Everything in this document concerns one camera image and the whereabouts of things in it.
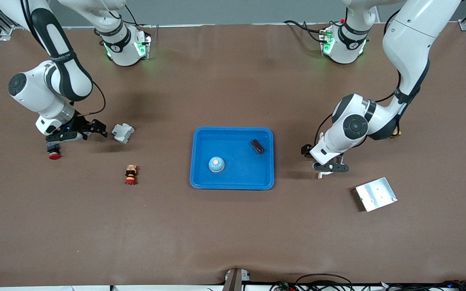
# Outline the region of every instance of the blue plastic tray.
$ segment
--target blue plastic tray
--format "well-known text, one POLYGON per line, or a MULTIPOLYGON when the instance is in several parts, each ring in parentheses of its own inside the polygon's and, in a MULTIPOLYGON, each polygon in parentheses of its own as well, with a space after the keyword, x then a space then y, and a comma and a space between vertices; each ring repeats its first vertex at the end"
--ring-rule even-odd
POLYGON ((274 184, 272 131, 256 127, 199 127, 194 133, 190 184, 199 189, 268 190, 274 184), (251 147, 258 140, 258 154, 251 147), (218 156, 224 170, 213 173, 208 162, 218 156))

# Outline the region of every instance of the red button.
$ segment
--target red button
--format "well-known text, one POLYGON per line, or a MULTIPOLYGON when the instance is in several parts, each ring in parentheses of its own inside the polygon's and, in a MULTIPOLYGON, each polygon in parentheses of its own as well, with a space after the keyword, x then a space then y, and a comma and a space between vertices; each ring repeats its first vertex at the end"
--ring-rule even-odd
POLYGON ((59 153, 51 153, 50 154, 50 160, 58 160, 61 158, 61 155, 59 153))

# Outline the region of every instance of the small brown object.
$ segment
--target small brown object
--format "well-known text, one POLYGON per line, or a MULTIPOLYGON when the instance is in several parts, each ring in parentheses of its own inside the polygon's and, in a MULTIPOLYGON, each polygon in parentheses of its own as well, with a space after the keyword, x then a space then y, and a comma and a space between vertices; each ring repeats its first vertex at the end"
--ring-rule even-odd
POLYGON ((401 135, 402 135, 402 132, 399 131, 398 129, 395 129, 395 130, 393 131, 393 134, 390 136, 390 138, 396 138, 396 137, 399 137, 399 136, 401 136, 401 135))
POLYGON ((125 176, 127 179, 125 179, 125 184, 127 185, 135 185, 136 184, 136 174, 138 171, 136 170, 135 164, 130 164, 127 166, 127 169, 125 170, 125 176))
POLYGON ((260 155, 261 153, 264 152, 264 148, 262 145, 258 142, 258 140, 252 140, 251 145, 253 146, 253 149, 260 155))

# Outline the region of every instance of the orange object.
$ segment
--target orange object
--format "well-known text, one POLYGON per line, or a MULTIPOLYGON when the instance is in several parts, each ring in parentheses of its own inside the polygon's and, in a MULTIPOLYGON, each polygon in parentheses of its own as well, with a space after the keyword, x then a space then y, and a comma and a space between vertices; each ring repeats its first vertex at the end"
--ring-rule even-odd
POLYGON ((127 169, 125 170, 125 176, 127 177, 125 179, 125 184, 127 185, 135 185, 136 184, 136 175, 138 173, 138 170, 136 169, 135 164, 130 164, 127 166, 127 169))

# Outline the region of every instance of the gray floor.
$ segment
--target gray floor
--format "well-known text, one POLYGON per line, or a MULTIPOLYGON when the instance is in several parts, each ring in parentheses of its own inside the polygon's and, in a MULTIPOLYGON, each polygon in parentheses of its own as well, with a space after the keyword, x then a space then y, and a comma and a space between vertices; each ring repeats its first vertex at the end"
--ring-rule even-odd
MULTIPOLYGON (((340 0, 128 0, 127 5, 140 24, 245 24, 283 22, 328 22, 344 16, 340 0)), ((62 6, 57 0, 50 3, 52 10, 63 26, 90 26, 83 17, 62 6)), ((379 7, 381 20, 401 7, 379 7)), ((124 19, 131 16, 124 9, 124 19)), ((453 20, 466 15, 466 0, 461 3, 453 20)))

